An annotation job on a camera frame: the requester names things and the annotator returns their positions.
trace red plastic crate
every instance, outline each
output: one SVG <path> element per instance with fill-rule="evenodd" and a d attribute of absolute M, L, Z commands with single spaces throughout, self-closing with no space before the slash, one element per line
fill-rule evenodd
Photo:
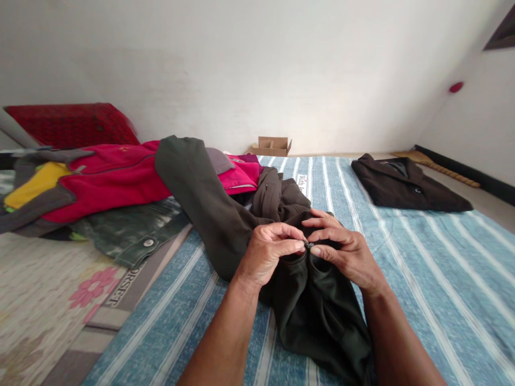
<path fill-rule="evenodd" d="M 131 121 L 110 103 L 4 108 L 40 145 L 67 149 L 100 144 L 139 145 Z"/>

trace cardboard box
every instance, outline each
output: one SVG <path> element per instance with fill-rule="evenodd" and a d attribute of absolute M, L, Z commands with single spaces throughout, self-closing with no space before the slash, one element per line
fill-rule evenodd
<path fill-rule="evenodd" d="M 291 141 L 288 145 L 287 137 L 259 137 L 259 145 L 253 143 L 245 153 L 286 157 L 291 149 Z"/>

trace person's left hand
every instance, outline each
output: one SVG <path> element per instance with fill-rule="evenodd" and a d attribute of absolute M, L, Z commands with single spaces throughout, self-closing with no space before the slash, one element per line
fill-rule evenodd
<path fill-rule="evenodd" d="M 233 280 L 259 291 L 272 277 L 281 256 L 305 251 L 304 239 L 301 230 L 283 222 L 258 226 Z"/>

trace bed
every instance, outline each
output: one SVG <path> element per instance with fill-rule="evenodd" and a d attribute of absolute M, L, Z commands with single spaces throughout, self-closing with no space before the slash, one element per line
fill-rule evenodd
<path fill-rule="evenodd" d="M 312 206 L 362 232 L 406 316 L 448 384 L 515 383 L 515 236 L 473 211 L 374 206 L 351 159 L 260 157 L 306 181 Z M 195 231 L 96 363 L 86 385 L 175 384 L 227 288 Z M 356 288 L 363 309 L 363 299 Z M 339 384 L 285 351 L 259 304 L 245 384 Z"/>

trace broom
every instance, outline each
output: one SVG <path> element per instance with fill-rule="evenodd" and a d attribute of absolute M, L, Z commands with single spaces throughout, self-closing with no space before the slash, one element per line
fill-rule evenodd
<path fill-rule="evenodd" d="M 431 158 L 429 158 L 427 155 L 421 153 L 417 150 L 411 150 L 407 152 L 395 152 L 392 153 L 392 155 L 396 157 L 408 157 L 410 160 L 425 165 L 433 170 L 436 170 L 437 172 L 443 173 L 445 175 L 448 175 L 449 177 L 452 177 L 460 182 L 463 182 L 464 184 L 469 185 L 473 188 L 479 188 L 481 185 L 475 181 L 472 181 L 466 177 L 463 177 L 461 174 L 455 173 L 449 169 L 444 168 L 443 166 L 440 166 L 433 162 Z"/>

